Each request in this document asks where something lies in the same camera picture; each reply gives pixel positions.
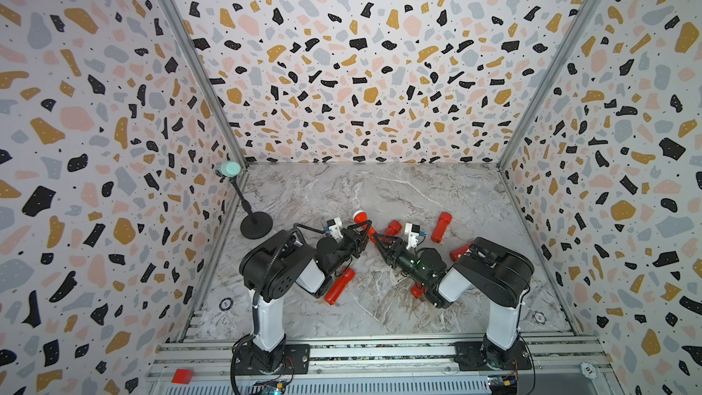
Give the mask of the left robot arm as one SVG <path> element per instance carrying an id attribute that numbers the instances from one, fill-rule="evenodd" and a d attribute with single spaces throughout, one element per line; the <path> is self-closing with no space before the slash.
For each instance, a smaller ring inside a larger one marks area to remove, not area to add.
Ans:
<path id="1" fill-rule="evenodd" d="M 239 266 L 252 298 L 252 332 L 232 347 L 235 376 L 305 373 L 308 347 L 288 347 L 284 298 L 297 285 L 334 305 L 355 277 L 352 261 L 375 233 L 371 221 L 347 227 L 329 221 L 322 229 L 294 224 L 249 252 Z"/>

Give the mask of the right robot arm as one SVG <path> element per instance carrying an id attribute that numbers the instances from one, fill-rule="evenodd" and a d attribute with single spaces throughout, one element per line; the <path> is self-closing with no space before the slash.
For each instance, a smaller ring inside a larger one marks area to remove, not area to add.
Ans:
<path id="1" fill-rule="evenodd" d="M 413 252 L 397 236 L 375 235 L 383 260 L 413 279 L 411 293 L 446 309 L 465 292 L 477 290 L 490 301 L 486 334 L 480 342 L 459 342 L 454 361 L 462 371 L 532 369 L 533 360 L 519 334 L 524 297 L 530 292 L 532 262 L 485 238 L 473 240 L 448 266 L 433 248 Z"/>

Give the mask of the red flashlight white rim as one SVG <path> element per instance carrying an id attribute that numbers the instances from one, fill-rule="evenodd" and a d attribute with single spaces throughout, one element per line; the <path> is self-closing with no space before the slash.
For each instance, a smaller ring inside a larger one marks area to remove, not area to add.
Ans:
<path id="1" fill-rule="evenodd" d="M 376 230 L 372 225 L 372 221 L 364 210 L 358 210 L 353 215 L 354 223 L 360 224 L 364 232 L 367 232 L 369 239 L 375 241 Z"/>

